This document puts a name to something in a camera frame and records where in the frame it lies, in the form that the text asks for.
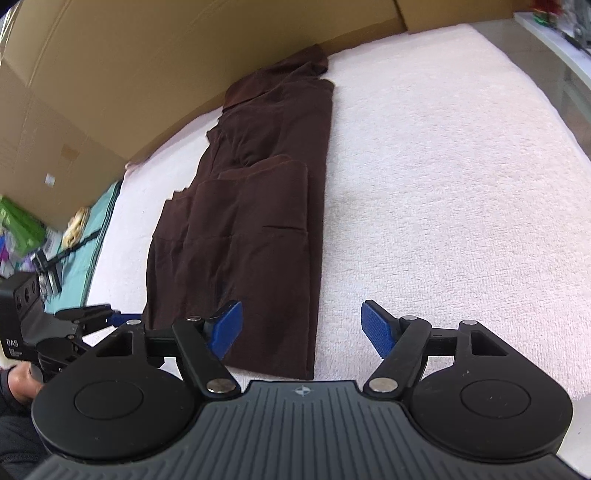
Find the white towel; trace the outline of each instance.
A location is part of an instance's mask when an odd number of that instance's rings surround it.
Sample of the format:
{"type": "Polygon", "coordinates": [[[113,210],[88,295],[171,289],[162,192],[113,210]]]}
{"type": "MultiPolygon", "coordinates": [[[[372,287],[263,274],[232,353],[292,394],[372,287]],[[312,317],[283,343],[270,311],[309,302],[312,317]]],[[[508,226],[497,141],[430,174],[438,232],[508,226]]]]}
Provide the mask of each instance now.
{"type": "MultiPolygon", "coordinates": [[[[478,320],[574,398],[591,392],[591,164],[542,92],[465,25],[333,55],[326,78],[316,379],[362,384],[379,364],[359,322],[374,299],[437,327],[478,320]]],[[[89,304],[143,309],[162,205],[191,182],[218,115],[128,172],[89,304]]]]}

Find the folded clothing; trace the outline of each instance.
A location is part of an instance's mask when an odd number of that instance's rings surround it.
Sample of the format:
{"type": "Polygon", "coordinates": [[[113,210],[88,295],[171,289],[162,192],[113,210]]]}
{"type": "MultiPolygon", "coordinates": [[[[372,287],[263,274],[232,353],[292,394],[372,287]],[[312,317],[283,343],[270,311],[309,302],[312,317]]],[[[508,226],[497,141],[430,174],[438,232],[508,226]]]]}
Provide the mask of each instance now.
{"type": "Polygon", "coordinates": [[[243,303],[232,367],[312,379],[333,84],[320,47],[236,82],[192,184],[165,202],[144,321],[243,303]]]}

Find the teal cloth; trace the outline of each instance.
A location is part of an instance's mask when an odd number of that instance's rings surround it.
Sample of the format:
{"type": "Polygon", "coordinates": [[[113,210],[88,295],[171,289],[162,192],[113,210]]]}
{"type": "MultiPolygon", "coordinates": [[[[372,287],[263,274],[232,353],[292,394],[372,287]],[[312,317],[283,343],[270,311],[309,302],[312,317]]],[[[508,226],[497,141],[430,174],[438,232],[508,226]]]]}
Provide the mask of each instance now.
{"type": "Polygon", "coordinates": [[[121,181],[114,183],[90,209],[88,222],[81,240],[99,229],[100,235],[78,251],[70,254],[65,260],[62,260],[62,290],[58,295],[53,295],[46,300],[46,312],[55,313],[62,309],[86,305],[96,261],[99,258],[100,248],[109,227],[120,189],[121,181]]]}

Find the plastic bag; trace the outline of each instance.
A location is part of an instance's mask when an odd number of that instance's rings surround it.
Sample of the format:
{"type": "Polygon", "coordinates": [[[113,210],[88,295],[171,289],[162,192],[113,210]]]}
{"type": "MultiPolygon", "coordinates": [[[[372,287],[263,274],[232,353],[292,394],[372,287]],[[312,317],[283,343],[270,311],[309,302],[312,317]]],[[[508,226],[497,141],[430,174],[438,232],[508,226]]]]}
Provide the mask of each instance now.
{"type": "Polygon", "coordinates": [[[14,251],[21,257],[39,248],[45,240],[43,225],[4,196],[0,196],[0,223],[12,234],[14,251]]]}

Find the yellow object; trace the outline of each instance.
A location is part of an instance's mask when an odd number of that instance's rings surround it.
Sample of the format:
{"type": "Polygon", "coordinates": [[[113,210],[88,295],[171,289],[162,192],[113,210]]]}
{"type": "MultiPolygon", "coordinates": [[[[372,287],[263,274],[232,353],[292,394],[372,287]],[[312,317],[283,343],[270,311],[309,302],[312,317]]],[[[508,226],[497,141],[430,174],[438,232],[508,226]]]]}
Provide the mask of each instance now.
{"type": "Polygon", "coordinates": [[[88,222],[89,215],[90,209],[88,207],[82,207],[71,218],[68,222],[66,233],[64,233],[64,236],[61,239],[62,250],[73,247],[80,241],[82,234],[84,233],[84,228],[86,227],[86,222],[88,222]]]}

